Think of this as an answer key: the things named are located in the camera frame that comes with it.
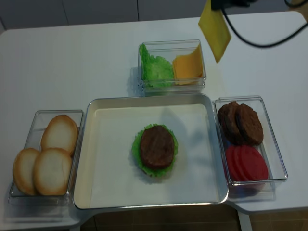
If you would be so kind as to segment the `black gripper finger holding cheese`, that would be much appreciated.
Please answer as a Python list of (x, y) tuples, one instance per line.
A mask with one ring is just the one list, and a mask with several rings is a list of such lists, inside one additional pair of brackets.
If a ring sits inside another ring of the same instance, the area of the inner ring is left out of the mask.
[(255, 0), (211, 0), (212, 10), (221, 10), (230, 7), (250, 7)]

